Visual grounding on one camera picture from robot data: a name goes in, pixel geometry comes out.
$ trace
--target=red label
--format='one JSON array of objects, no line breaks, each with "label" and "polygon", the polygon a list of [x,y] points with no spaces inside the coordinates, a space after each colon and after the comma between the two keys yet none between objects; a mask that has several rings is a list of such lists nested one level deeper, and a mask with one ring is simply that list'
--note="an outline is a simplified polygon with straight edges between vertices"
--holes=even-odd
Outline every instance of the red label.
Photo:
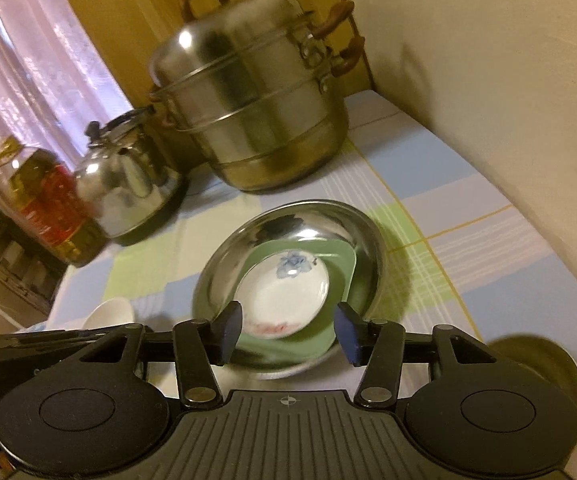
[{"label": "red label", "polygon": [[51,246],[68,240],[87,219],[75,192],[75,181],[63,166],[56,166],[44,177],[40,193],[22,209],[22,214]]}]

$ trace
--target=stainless steel steamer pot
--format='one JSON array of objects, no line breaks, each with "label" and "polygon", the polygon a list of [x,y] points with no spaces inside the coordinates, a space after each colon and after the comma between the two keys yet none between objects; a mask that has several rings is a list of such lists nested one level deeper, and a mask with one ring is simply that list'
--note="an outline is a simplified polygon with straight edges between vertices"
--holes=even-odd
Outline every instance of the stainless steel steamer pot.
[{"label": "stainless steel steamer pot", "polygon": [[185,25],[153,54],[152,98],[197,143],[216,173],[242,190],[282,186],[312,172],[348,131],[335,77],[363,53],[352,38],[338,55],[323,39],[353,3],[313,23],[297,0],[218,0],[197,19],[183,0]]}]

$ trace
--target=kettle lid knob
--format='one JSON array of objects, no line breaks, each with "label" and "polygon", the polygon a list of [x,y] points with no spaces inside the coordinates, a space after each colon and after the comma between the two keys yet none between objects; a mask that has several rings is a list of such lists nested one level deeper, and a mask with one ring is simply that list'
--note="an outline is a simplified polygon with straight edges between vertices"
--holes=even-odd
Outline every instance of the kettle lid knob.
[{"label": "kettle lid knob", "polygon": [[84,134],[89,139],[91,139],[91,143],[98,142],[102,135],[102,132],[100,130],[100,123],[98,121],[91,121],[90,123],[88,123],[88,126],[86,126],[86,129],[84,131]]}]

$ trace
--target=white wall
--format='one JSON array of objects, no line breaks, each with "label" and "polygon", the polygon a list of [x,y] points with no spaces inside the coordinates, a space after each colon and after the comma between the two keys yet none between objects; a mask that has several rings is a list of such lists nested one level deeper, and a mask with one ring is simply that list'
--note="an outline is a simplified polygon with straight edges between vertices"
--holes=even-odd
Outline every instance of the white wall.
[{"label": "white wall", "polygon": [[577,276],[577,0],[355,0],[377,88],[467,158]]}]

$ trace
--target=stainless steel bowl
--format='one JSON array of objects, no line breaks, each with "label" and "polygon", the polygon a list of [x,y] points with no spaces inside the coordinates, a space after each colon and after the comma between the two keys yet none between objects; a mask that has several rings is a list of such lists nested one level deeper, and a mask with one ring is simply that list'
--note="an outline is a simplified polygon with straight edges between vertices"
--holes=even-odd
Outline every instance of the stainless steel bowl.
[{"label": "stainless steel bowl", "polygon": [[[206,319],[217,316],[230,299],[247,257],[257,246],[270,240],[312,239],[343,240],[355,250],[357,263],[347,301],[357,312],[365,314],[379,297],[384,268],[385,246],[377,226],[363,212],[348,204],[334,200],[304,200],[262,213],[217,248],[195,287],[193,316]],[[247,372],[257,379],[295,375],[330,357],[337,350],[336,346],[313,361],[279,365],[264,371],[247,368]]]},{"label": "stainless steel bowl", "polygon": [[577,364],[560,345],[540,336],[520,334],[486,346],[557,386],[577,406]]}]

